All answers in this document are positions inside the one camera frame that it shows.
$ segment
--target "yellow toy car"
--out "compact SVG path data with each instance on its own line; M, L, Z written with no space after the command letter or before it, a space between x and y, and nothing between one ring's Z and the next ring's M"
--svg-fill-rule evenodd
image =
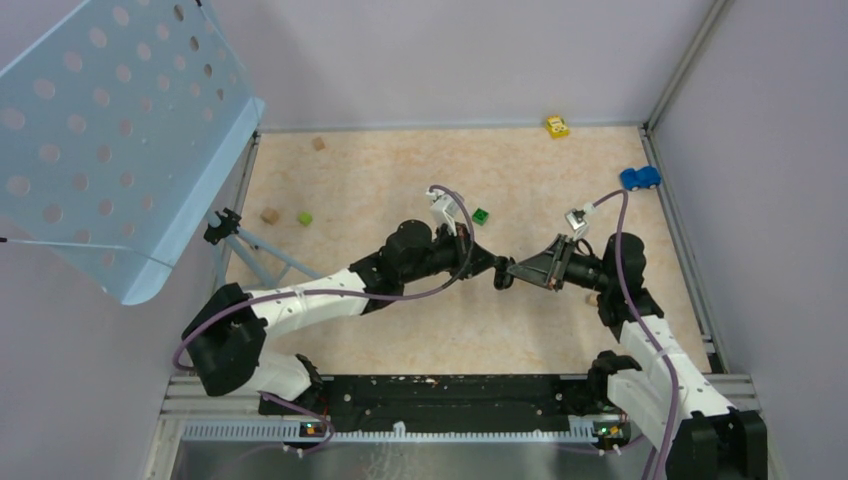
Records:
M562 117L557 115L548 117L545 121L545 128L548 129L548 133L551 134L551 138L564 137L569 133L568 126L562 120Z

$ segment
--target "marble-pattern surface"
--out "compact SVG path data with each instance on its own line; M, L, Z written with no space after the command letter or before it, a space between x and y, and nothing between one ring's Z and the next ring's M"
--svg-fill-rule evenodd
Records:
M313 148L316 136L323 150ZM489 212L476 230L482 246L523 259L568 233L566 210L619 188L622 169L645 163L633 127L576 128L557 140L542 128L265 134L242 225L329 274L376 251L404 220L432 225L424 191L441 183L460 192L471 212ZM659 198L644 191L630 200L625 226L645 241L646 286L683 348L707 371ZM611 200L592 217L587 238L601 254L619 205ZM276 225L260 220L265 207L280 212ZM298 223L300 211L313 215L310 226ZM279 268L267 254L260 258ZM446 279L415 283L407 293ZM256 282L236 256L228 280ZM283 285L305 280L291 273ZM487 272L434 297L293 332L273 348L305 354L327 374L585 372L598 352L622 351L586 304L587 293L519 281L499 292Z

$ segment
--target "gray floor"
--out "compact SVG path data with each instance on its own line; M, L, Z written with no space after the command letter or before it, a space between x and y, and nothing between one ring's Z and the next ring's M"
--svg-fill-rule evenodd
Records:
M638 479L647 443L621 457L576 455L549 444L339 444L299 460L275 446L185 442L172 480ZM739 478L735 475L722 478Z

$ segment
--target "green block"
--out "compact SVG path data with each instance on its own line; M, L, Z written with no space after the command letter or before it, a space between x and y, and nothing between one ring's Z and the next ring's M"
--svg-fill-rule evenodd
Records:
M478 208L474 215L471 216L471 220L477 225L483 226L486 223L486 220L489 219L489 212L483 210L482 208Z
M312 214L309 212L300 212L300 215L297 216L297 221L304 227L308 227L312 223Z

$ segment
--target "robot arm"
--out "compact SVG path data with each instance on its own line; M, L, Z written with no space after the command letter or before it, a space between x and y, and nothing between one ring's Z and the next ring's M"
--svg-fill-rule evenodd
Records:
M508 259L473 244L466 226L453 221L454 211L444 197L434 198L431 208L441 222L435 238L427 224L408 220L377 252L333 275L276 290L245 292L230 284L215 292L183 332L184 340L230 306L249 299L290 295L227 315L187 345L206 393L220 396L247 387L309 404L309 397L321 387L317 371L306 357L264 348L267 339L325 320L385 308L403 294L407 283L421 278L447 272L452 281L464 280L492 267L504 268ZM327 290L332 293L317 294Z
M624 300L616 274L615 237L609 238L602 258L591 251L580 252L575 238L581 238L587 228L582 211L573 210L566 217L574 237L559 234L545 250L518 263L472 242L466 226L453 220L455 211L444 198L433 198L431 212L440 222L435 238L425 223L408 220L377 252L333 275L276 290L244 292L237 284L219 289L183 332L183 339L226 308L251 298L275 299L227 315L188 344L186 350L206 393L220 396L247 387L309 408L322 387L317 370L302 355L281 355L263 348L266 339L332 318L385 308L403 294L407 283L421 278L450 273L446 287L494 268L498 290L519 279L554 291L571 283L598 292L601 321L632 356L602 352L589 371L589 389L597 401L627 412L657 448L662 444L672 394L671 376L662 361L662 355L668 355L679 383L674 443L666 465L669 478L675 469L679 474L675 478L695 478L684 469L702 467L704 459L706 464L718 465L710 460L716 460L727 445L750 450L743 455L747 465L740 465L741 470L756 473L765 468L762 420L756 412L737 411L707 382L643 287L646 260L641 239L628 233L621 236L623 277L639 315L660 341L660 352Z

